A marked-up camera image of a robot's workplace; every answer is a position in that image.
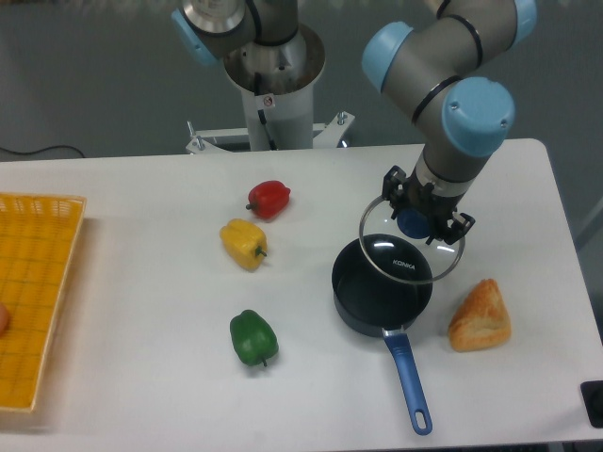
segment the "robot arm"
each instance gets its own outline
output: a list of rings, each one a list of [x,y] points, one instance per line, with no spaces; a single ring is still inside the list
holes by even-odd
[[[373,86],[424,134],[427,144],[410,177],[384,177],[382,197],[412,238],[452,244],[475,220],[456,206],[514,120],[514,103],[498,83],[463,79],[512,48],[534,28],[534,0],[445,0],[438,22],[417,33],[404,23],[377,33],[363,54]]]
[[[171,18],[187,49],[204,65],[252,41],[289,42],[298,31],[296,0],[185,0]]]

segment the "black object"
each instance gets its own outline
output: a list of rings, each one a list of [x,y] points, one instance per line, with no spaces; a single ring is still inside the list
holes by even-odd
[[[406,281],[432,278],[425,257],[413,245],[388,234],[364,237],[367,254],[379,268]],[[337,256],[332,283],[335,307],[346,324],[362,334],[382,337],[389,348],[406,399],[413,429],[432,432],[432,418],[416,370],[408,336],[403,330],[423,312],[432,284],[404,284],[380,273],[365,257],[356,239]]]
[[[392,219],[405,209],[413,208],[424,215],[430,229],[427,244],[444,240],[452,245],[464,237],[475,224],[475,219],[467,214],[459,214],[456,204],[464,195],[441,197],[432,194],[434,186],[424,186],[413,172],[410,177],[397,166],[392,167],[383,177],[381,197],[392,207]]]
[[[375,264],[392,276],[408,281],[432,278],[427,260],[410,243],[388,234],[365,236]],[[367,336],[382,337],[383,329],[408,328],[432,296],[432,285],[395,282],[367,260],[354,240],[333,266],[335,307],[346,324]]]
[[[603,381],[585,381],[580,390],[591,425],[603,428]]]

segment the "metal rim of lid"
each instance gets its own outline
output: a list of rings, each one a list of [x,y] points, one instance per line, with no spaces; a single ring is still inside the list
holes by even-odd
[[[381,269],[368,255],[367,245],[365,244],[365,223],[367,222],[367,218],[370,215],[370,213],[374,210],[374,208],[377,207],[382,202],[385,202],[385,200],[382,197],[378,197],[378,198],[375,198],[367,206],[367,208],[363,212],[362,216],[360,217],[360,225],[358,227],[358,238],[360,241],[360,248],[362,250],[362,253],[365,255],[367,260],[377,271],[379,271],[382,275],[384,275],[385,277],[387,277],[390,280],[393,280],[397,283],[410,284],[410,285],[422,285],[422,284],[434,283],[436,281],[441,280],[442,278],[447,276],[459,264],[459,261],[461,261],[461,257],[463,257],[463,252],[464,252],[464,237],[461,237],[461,239],[459,240],[459,250],[458,250],[456,256],[454,256],[454,260],[452,261],[452,264],[450,264],[450,266],[445,271],[443,271],[439,275],[433,276],[432,278],[430,278],[428,280],[419,280],[419,281],[403,280],[402,278],[398,278],[396,276],[390,275],[389,273],[387,273],[386,271]]]

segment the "white table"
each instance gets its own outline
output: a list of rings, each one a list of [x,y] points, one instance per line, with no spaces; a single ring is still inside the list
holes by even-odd
[[[507,141],[461,203],[477,224],[457,269],[409,336],[433,421],[411,427],[383,341],[334,308],[331,269],[392,165],[421,146],[0,165],[0,190],[88,198],[38,410],[0,415],[10,451],[315,451],[558,442],[603,437],[579,385],[603,379],[603,348],[546,150]],[[218,231],[251,187],[292,201],[256,272]],[[496,278],[513,322],[503,347],[459,354],[451,316]],[[230,319],[254,309],[281,351],[249,369]]]

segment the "black pot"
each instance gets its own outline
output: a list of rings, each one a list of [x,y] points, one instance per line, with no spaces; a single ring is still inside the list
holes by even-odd
[[[432,278],[425,257],[410,243],[387,234],[365,236],[367,252],[387,273],[408,281]],[[413,351],[404,330],[426,308],[432,284],[395,282],[367,260],[358,239],[349,243],[335,260],[332,283],[337,312],[355,331],[382,337],[394,357],[406,405],[416,433],[432,431]]]

